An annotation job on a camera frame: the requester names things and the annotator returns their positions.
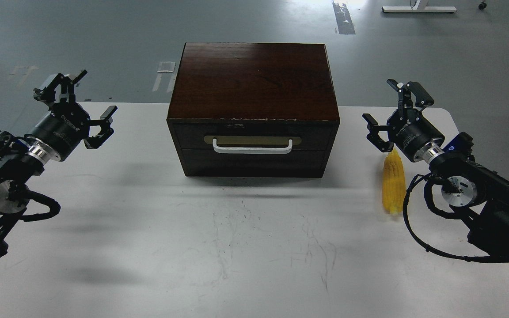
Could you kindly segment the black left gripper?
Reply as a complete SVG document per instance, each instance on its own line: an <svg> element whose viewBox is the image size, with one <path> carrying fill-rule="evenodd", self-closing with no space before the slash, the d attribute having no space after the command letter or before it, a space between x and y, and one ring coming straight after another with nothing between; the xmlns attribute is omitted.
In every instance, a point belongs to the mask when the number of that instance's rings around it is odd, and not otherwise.
<svg viewBox="0 0 509 318"><path fill-rule="evenodd" d="M65 161L82 140L87 149L98 149L114 133L111 124L117 106L109 106L99 119L89 120L87 111L76 103L75 85L86 74L87 70L82 70L74 79L69 75L50 75L41 88L34 89L34 99L46 106L54 106L54 109L43 116L25 137L51 147L60 162ZM89 136L89 127L92 126L99 126L100 131Z"/></svg>

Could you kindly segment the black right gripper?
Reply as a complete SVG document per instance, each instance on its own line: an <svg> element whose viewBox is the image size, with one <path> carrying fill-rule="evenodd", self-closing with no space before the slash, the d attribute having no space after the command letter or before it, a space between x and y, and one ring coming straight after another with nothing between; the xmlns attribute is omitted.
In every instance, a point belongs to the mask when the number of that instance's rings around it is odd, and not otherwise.
<svg viewBox="0 0 509 318"><path fill-rule="evenodd" d="M434 99L419 82L403 84L394 79L387 79L386 82L398 92L398 110L387 120L388 126L379 125L374 117L364 113L362 117L369 131L366 138L383 153L391 152L395 144L409 161L421 161L423 158L419 152L425 145L434 143L441 146L445 139L418 109L413 109L414 106L421 109L430 107L434 105ZM389 141L382 139L380 132L387 132Z"/></svg>

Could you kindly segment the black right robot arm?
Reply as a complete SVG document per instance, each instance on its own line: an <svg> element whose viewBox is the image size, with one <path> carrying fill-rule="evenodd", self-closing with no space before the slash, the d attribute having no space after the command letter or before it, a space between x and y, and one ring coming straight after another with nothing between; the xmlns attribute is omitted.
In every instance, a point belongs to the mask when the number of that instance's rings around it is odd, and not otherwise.
<svg viewBox="0 0 509 318"><path fill-rule="evenodd" d="M461 132L446 146L444 135L423 115L434 99L416 82L387 80L398 93L398 107L379 125L370 114L367 139L384 153L398 147L413 163L424 161L425 175L416 175L403 198L404 223L414 240L435 255L487 264L509 263L509 181L496 171L475 161L473 139ZM459 256L440 251L421 240L412 230L408 217L410 195L424 181L424 201L435 215L460 220L468 227L468 243L485 252L485 256Z"/></svg>

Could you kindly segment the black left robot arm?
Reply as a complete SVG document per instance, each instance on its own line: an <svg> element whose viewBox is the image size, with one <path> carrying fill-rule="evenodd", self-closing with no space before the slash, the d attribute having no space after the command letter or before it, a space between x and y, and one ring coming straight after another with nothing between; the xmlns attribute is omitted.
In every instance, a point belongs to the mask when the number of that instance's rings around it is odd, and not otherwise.
<svg viewBox="0 0 509 318"><path fill-rule="evenodd" d="M81 142L97 149L114 133L116 106L93 120L76 101L76 85L86 74L49 76L34 89L34 99L48 107L34 128L24 136L0 131L0 258L8 253L5 238L19 221L51 219L61 210L53 198L30 190L27 181L41 175L50 160L65 161Z"/></svg>

